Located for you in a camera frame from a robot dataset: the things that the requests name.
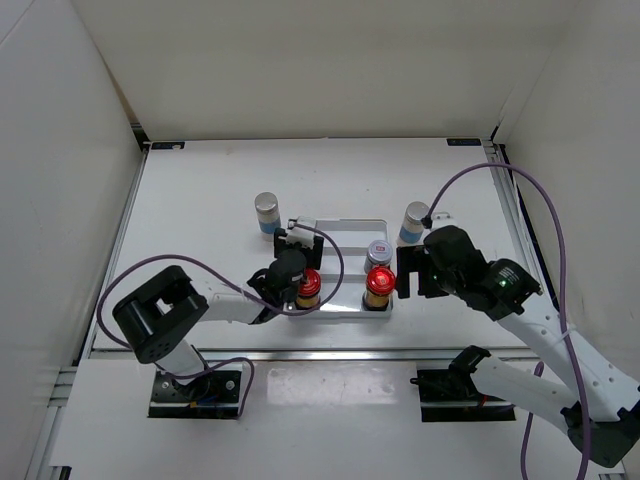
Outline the short white-cap jar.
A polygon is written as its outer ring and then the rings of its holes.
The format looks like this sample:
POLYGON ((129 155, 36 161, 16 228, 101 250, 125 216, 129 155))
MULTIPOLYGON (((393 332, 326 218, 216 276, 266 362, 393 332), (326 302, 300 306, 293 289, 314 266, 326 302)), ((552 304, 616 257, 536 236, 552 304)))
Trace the short white-cap jar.
POLYGON ((364 272, 368 273, 378 266, 388 267, 393 258, 393 250, 386 240, 374 240, 367 247, 364 272))

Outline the tall silver-cap bottle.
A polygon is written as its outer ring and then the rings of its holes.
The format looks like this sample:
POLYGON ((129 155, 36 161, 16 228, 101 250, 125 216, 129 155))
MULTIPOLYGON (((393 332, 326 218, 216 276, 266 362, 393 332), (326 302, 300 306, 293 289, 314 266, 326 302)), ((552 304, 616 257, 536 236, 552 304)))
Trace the tall silver-cap bottle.
POLYGON ((429 212, 429 206, 421 201, 414 201, 406 207, 398 240, 403 245, 417 244, 425 231, 422 219, 429 212))
POLYGON ((274 233, 282 226, 279 203, 272 192, 261 192, 254 199, 254 208, 261 235, 272 241, 274 233))

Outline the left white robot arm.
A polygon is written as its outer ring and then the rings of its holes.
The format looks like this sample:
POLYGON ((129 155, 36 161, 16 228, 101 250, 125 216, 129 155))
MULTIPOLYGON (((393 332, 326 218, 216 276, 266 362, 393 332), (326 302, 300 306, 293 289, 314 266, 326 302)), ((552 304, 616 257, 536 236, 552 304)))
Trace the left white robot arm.
POLYGON ((188 400, 206 395, 210 386, 204 361, 195 347, 185 341, 189 331, 200 321, 229 321, 262 325, 276 316, 306 316, 319 310, 325 301, 307 310, 287 310, 299 294, 304 269, 322 258, 325 242, 332 239, 315 226, 302 222, 290 224, 290 234, 303 231, 310 241, 284 240, 280 231, 274 235, 275 260, 259 270, 244 287, 234 284, 210 266, 181 254, 160 254, 137 262, 116 276, 106 288, 96 307, 97 323, 115 343, 131 350, 142 364, 154 364, 175 379, 175 388, 188 400), (119 300, 112 318, 124 335, 116 337, 105 325, 104 305, 112 291, 136 270, 163 260, 179 260, 201 268, 232 294, 198 293, 192 279, 179 265, 170 265, 119 300))

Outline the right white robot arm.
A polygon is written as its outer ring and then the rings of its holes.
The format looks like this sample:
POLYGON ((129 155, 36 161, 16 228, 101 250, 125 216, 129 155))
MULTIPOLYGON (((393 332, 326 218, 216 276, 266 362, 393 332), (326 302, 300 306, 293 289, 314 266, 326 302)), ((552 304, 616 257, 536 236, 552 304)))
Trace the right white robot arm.
POLYGON ((616 368, 581 334, 561 324, 540 284, 511 259, 488 261, 456 226, 429 233, 422 245, 397 250, 399 298, 455 296, 518 337, 557 382, 527 374, 488 350, 469 346, 450 364, 449 387, 460 399, 501 398, 566 434, 590 461, 616 466, 639 440, 639 383, 616 368))

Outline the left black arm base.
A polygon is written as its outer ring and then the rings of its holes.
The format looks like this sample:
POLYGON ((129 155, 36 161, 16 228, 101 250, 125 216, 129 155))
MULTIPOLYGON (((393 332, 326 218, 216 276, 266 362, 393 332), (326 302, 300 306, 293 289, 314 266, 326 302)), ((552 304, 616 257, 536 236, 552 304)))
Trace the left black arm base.
POLYGON ((153 419, 237 420, 243 380, 242 366, 223 366, 187 385, 157 371, 147 416, 153 419))

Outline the red-cap bottle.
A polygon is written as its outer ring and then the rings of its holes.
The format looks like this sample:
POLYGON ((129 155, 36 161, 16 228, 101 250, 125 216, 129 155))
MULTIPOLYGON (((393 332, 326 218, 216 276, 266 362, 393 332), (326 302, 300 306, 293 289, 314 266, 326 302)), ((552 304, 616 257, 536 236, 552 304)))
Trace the red-cap bottle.
POLYGON ((312 268, 306 268, 295 300, 296 308, 309 310, 317 306, 320 303, 321 287, 320 274, 312 268))
POLYGON ((385 311, 391 304, 396 276, 386 266, 373 267, 366 276, 363 305, 366 310, 385 311))

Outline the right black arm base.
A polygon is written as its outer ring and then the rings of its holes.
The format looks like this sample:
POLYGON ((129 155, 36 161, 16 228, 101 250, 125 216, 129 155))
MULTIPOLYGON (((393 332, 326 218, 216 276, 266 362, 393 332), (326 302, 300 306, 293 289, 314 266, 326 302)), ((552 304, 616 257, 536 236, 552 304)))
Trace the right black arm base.
POLYGON ((511 422, 514 406, 480 394, 446 369, 421 369, 409 380, 418 389, 423 423, 511 422))

